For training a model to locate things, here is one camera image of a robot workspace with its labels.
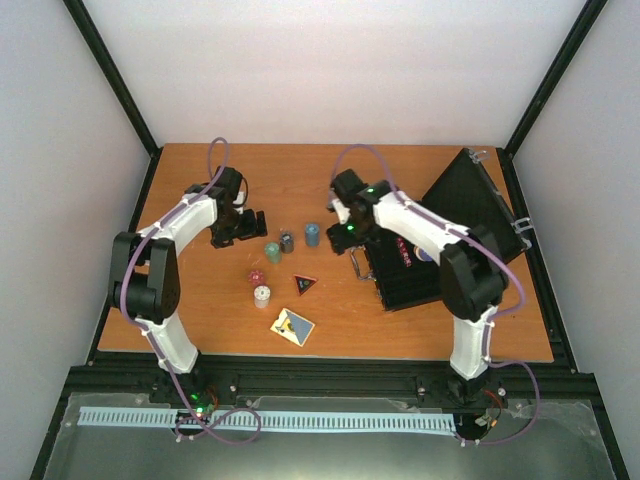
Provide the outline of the purple blind button chips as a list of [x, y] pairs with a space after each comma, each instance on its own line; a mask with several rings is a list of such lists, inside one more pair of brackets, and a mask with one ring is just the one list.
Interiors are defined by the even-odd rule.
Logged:
[[415, 257], [422, 262], [433, 262], [433, 258], [423, 249], [418, 246], [414, 247]]

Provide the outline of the black triangular card box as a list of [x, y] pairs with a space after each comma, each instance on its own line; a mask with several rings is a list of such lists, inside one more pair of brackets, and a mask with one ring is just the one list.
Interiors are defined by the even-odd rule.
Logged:
[[297, 292], [300, 296], [306, 293], [311, 287], [317, 283], [317, 279], [309, 276], [295, 275], [294, 281]]

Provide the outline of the black poker set case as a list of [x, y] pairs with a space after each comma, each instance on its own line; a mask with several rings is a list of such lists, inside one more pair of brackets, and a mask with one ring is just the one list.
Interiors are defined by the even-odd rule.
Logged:
[[[481, 225], [495, 237], [502, 260], [508, 264], [530, 248], [528, 237], [516, 229], [516, 219], [484, 166], [463, 149], [444, 170], [419, 204], [466, 227]], [[412, 266], [407, 267], [397, 239], [404, 241]], [[366, 257], [387, 311], [415, 307], [441, 299], [439, 267], [414, 255], [415, 245], [391, 230], [382, 229], [379, 241], [365, 244]]]

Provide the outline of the green poker chip stack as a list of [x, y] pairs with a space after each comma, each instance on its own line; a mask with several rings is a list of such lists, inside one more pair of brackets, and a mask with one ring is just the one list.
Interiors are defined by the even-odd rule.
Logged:
[[269, 242], [264, 247], [264, 252], [267, 260], [272, 264], [278, 264], [281, 262], [281, 249], [280, 245], [276, 242]]

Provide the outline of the black poker chip stack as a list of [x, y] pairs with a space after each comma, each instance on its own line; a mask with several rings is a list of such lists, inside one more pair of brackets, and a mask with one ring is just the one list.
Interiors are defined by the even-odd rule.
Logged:
[[284, 231], [279, 237], [280, 251], [283, 254], [291, 254], [295, 248], [294, 236], [290, 231]]

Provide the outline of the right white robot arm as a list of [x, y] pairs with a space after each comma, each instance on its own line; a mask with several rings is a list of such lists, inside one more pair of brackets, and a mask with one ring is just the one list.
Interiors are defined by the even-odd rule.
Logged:
[[494, 316], [508, 286], [494, 235], [444, 219], [387, 180], [369, 185], [351, 169], [330, 180], [328, 210], [338, 217], [327, 231], [338, 255], [388, 230], [435, 262], [441, 300], [454, 321], [446, 388], [456, 403], [469, 404], [488, 382]]

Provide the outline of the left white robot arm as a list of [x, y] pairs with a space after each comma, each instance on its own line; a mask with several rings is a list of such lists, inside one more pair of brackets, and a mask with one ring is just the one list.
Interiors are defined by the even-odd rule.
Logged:
[[266, 236], [265, 214], [246, 208], [247, 198], [245, 177], [234, 168], [219, 168], [211, 183], [189, 187], [160, 220], [138, 232], [121, 232], [113, 242], [110, 306], [141, 331], [160, 368], [176, 373], [172, 388], [186, 402], [206, 395], [208, 378], [194, 368], [199, 351], [177, 313], [178, 258], [205, 230], [217, 249]]

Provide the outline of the blue poker chip stack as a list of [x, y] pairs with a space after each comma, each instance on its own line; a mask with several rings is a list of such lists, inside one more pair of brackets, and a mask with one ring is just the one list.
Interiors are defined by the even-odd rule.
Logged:
[[307, 223], [304, 229], [305, 243], [308, 247], [318, 247], [320, 242], [320, 227], [316, 223]]

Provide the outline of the playing card deck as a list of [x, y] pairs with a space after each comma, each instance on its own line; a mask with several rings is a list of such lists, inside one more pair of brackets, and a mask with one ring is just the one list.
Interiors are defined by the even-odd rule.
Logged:
[[271, 325], [270, 331], [294, 345], [303, 347], [314, 328], [315, 324], [312, 321], [288, 308], [283, 308]]

